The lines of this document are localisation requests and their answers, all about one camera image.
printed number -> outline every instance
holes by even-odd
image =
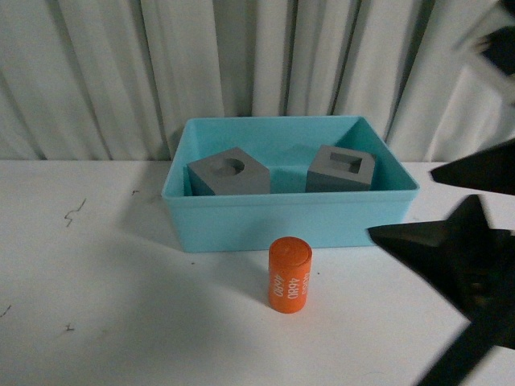
[[[274,294],[282,298],[284,294],[284,279],[279,274],[274,277]]]
[[[288,298],[296,299],[299,296],[300,280],[294,277],[288,282]]]
[[[307,293],[307,285],[309,284],[309,272],[304,275],[303,279],[303,295]]]

white curtain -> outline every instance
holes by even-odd
[[[0,158],[170,159],[191,117],[363,115],[403,161],[515,136],[456,55],[493,0],[2,0]]]

light blue plastic bin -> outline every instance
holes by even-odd
[[[377,156],[371,191],[304,193],[320,145]],[[235,146],[270,169],[270,195],[192,196],[186,165]],[[363,117],[191,119],[163,188],[185,252],[370,245],[367,228],[402,221],[419,186]]]

gray block with round hole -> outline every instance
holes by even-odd
[[[270,193],[270,171],[239,147],[187,165],[193,195]]]

white table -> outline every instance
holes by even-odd
[[[0,162],[1,385],[410,385],[466,322],[378,247],[315,249],[305,308],[273,311],[267,251],[179,251],[169,166]],[[474,192],[406,167],[422,186],[407,222]],[[515,229],[515,198],[482,194]],[[465,384],[515,384],[515,351]]]

